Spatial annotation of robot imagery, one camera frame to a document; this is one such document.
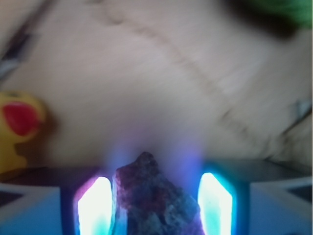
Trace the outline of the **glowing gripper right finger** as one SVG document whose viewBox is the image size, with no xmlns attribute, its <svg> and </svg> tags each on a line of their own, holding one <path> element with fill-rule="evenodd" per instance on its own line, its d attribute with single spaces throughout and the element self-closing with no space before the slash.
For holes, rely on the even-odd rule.
<svg viewBox="0 0 313 235">
<path fill-rule="evenodd" d="M 313 177 L 308 168 L 268 160 L 214 160 L 198 189 L 207 235 L 310 235 Z"/>
</svg>

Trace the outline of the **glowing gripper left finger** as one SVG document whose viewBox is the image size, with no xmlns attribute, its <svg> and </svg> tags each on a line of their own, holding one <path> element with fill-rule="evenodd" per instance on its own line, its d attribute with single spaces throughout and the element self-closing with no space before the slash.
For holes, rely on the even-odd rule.
<svg viewBox="0 0 313 235">
<path fill-rule="evenodd" d="M 0 177 L 2 235 L 107 235 L 110 180 L 99 171 L 13 171 Z"/>
</svg>

